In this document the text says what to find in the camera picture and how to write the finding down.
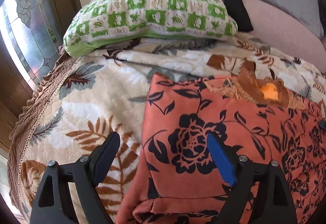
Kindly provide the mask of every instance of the black rose pattern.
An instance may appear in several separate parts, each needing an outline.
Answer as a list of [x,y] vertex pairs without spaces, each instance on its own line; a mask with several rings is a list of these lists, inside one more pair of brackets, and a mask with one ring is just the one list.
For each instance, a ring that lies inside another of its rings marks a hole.
[[182,115],[179,119],[180,129],[168,137],[172,159],[177,173],[193,173],[196,168],[202,174],[210,173],[216,168],[206,146],[207,135],[214,131],[223,141],[226,140],[226,126],[222,123],[205,123],[197,114]]
[[299,65],[301,64],[301,60],[298,57],[294,57],[293,62]]
[[302,182],[299,179],[295,179],[290,182],[290,191],[299,192],[300,195],[306,196],[309,193],[309,185],[307,182]]
[[282,157],[283,171],[287,173],[300,167],[305,158],[305,149],[298,147],[293,138],[289,140],[289,151]]
[[[154,145],[157,148],[156,152],[159,153],[155,157],[165,155],[167,157],[166,162],[162,162],[162,159],[158,160],[166,165],[172,164],[178,174],[192,174],[196,170],[201,174],[209,174],[216,166],[206,147],[207,135],[214,131],[225,141],[228,137],[226,133],[227,126],[241,125],[247,131],[250,131],[252,136],[255,136],[256,140],[253,140],[254,146],[257,150],[261,150],[260,155],[263,159],[265,159],[265,156],[266,159],[272,159],[272,155],[270,157],[265,155],[265,153],[268,153],[265,147],[269,148],[269,153],[272,153],[273,148],[278,153],[282,153],[282,169],[294,199],[296,212],[300,216],[298,223],[306,223],[313,213],[313,209],[320,204],[322,199],[320,190],[326,191],[326,169],[324,168],[325,162],[323,162],[325,161],[326,150],[322,148],[322,137],[326,136],[326,134],[320,131],[318,126],[318,116],[320,115],[318,106],[305,98],[303,99],[304,104],[308,107],[304,111],[281,107],[272,107],[272,110],[269,111],[267,105],[258,104],[255,116],[261,118],[261,122],[265,122],[266,126],[248,129],[245,111],[240,111],[241,114],[237,111],[234,114],[234,120],[224,120],[226,109],[220,112],[218,122],[201,119],[198,116],[199,112],[208,106],[214,107],[214,102],[208,98],[202,98],[201,91],[206,89],[202,82],[191,83],[178,84],[170,81],[160,81],[158,83],[161,86],[173,87],[173,91],[178,96],[196,101],[198,110],[197,113],[193,111],[191,114],[183,114],[179,117],[179,127],[167,137],[168,144],[164,144],[165,148],[162,142],[155,139]],[[180,87],[176,88],[177,85],[184,85],[185,87],[182,87],[182,89]],[[155,100],[160,99],[161,94],[163,95],[163,91],[158,92],[157,98],[153,98]],[[272,128],[269,126],[269,121],[271,115],[277,115],[277,111],[282,114],[286,113],[289,116],[288,119],[280,123],[281,133],[272,135],[269,134],[270,128]],[[170,145],[171,150],[169,154],[167,151],[169,149],[168,145]],[[228,195],[226,193],[214,198],[225,201]],[[175,224],[189,224],[192,222],[191,219],[198,217],[202,217],[201,212],[189,213],[188,216],[179,216]],[[207,221],[206,224],[214,223],[217,218],[216,216],[210,217],[210,221]]]
[[309,132],[309,136],[311,137],[312,142],[314,143],[312,152],[314,157],[321,157],[322,149],[320,144],[322,143],[322,136],[319,133],[319,129],[317,128],[317,126],[313,127],[313,129]]

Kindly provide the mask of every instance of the blue gripper pad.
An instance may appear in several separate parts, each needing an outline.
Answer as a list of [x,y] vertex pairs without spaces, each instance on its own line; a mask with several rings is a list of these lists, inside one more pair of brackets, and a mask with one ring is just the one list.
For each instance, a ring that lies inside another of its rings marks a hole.
[[223,180],[230,186],[234,186],[237,182],[237,179],[234,175],[233,164],[228,159],[222,147],[212,134],[207,135],[206,144]]

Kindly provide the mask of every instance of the floral blanket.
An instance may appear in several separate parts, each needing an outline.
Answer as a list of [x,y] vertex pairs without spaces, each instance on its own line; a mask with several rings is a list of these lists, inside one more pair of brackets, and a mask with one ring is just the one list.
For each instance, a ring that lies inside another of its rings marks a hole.
[[[141,150],[141,127],[149,84],[155,73],[171,81],[202,76],[236,76],[242,68],[257,78],[280,78],[284,86],[319,104],[325,116],[326,80],[310,63],[283,54],[249,34],[226,42],[142,38],[97,49],[76,60],[56,83],[54,92],[32,124],[19,164],[9,163],[11,193],[25,218],[49,160],[75,162],[102,144],[110,131],[121,136],[113,166],[97,187],[108,214],[115,220],[135,176]],[[171,106],[162,108],[163,113]],[[87,223],[74,186],[72,199],[80,223]]]
[[[137,172],[116,224],[214,223],[239,189],[216,169],[208,148],[210,133],[237,155],[262,164],[278,162],[290,187],[296,223],[314,213],[326,192],[326,132],[319,129],[319,106],[284,88],[279,79],[256,80],[244,71],[183,82],[154,75]],[[250,90],[246,81],[257,85]],[[266,87],[274,86],[276,100],[261,101],[254,92],[263,88],[265,97],[273,97]],[[239,182],[246,173],[237,175]],[[228,212],[228,223],[248,223],[258,186],[249,185],[244,212]]]

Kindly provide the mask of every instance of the bed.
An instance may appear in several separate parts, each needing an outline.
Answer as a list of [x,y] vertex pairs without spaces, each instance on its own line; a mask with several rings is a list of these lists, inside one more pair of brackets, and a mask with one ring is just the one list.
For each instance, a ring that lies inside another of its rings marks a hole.
[[[143,113],[155,74],[183,82],[236,76],[247,68],[258,79],[282,79],[286,88],[318,104],[318,116],[325,118],[326,51],[322,41],[278,8],[261,0],[242,1],[254,30],[238,32],[226,41],[137,38],[79,58],[70,57],[63,49],[11,134],[10,192],[23,216],[30,218],[49,160],[75,162],[102,144],[109,132],[117,131],[120,149],[104,183],[97,187],[107,213],[115,220],[136,174]],[[169,112],[169,106],[161,111]],[[323,154],[320,163],[325,159]],[[321,204],[316,212],[325,203],[323,180],[320,185],[317,195]],[[79,222],[87,223],[76,189],[70,189]],[[297,210],[302,215],[307,205],[300,206]],[[304,215],[312,215],[314,210],[308,209]],[[314,223],[316,214],[309,223]]]

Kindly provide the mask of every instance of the brown leaf pattern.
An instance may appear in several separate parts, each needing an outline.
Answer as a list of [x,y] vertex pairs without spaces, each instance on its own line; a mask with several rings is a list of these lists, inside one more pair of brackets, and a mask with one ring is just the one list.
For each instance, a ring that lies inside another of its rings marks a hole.
[[92,152],[95,147],[101,145],[108,134],[113,131],[112,119],[113,116],[111,116],[107,122],[105,118],[101,119],[99,117],[95,124],[88,121],[88,130],[72,131],[67,133],[66,136],[74,138],[82,149]]
[[138,163],[137,154],[141,146],[134,141],[132,131],[121,133],[122,123],[118,123],[114,127],[112,127],[112,123],[113,115],[108,121],[99,117],[94,124],[91,121],[87,122],[88,130],[72,131],[66,135],[74,138],[82,149],[92,152],[95,147],[104,142],[112,131],[120,134],[122,144],[104,182],[96,188],[107,213],[115,218],[121,201],[135,177]]
[[315,80],[315,83],[312,85],[313,88],[320,91],[323,94],[326,94],[326,88],[318,80]]
[[326,118],[326,105],[324,103],[324,100],[321,100],[318,105],[320,106],[320,114],[322,116],[322,119]]
[[86,78],[86,75],[87,73],[77,73],[77,72],[74,72],[73,74],[71,74],[66,80],[65,82],[63,83],[62,86],[65,86],[67,85],[67,89],[70,89],[71,88],[71,84],[78,84],[78,83],[81,83],[81,84],[85,84],[85,83],[88,83],[89,82],[89,79]]
[[135,177],[138,155],[123,142],[108,175],[96,191],[111,217],[115,217],[122,199]]
[[267,56],[261,49],[241,40],[237,40],[237,42],[238,47],[245,50],[253,51],[256,57],[260,57],[258,58],[258,60],[262,61],[263,64],[267,64],[268,66],[272,66],[274,64],[274,58]]
[[24,186],[23,192],[30,206],[32,206],[45,169],[46,165],[35,160],[27,160],[22,163],[21,181]]
[[256,69],[256,63],[248,61],[246,57],[229,57],[215,54],[208,59],[207,65],[217,70],[228,71],[232,76],[236,76],[243,68],[253,72]]

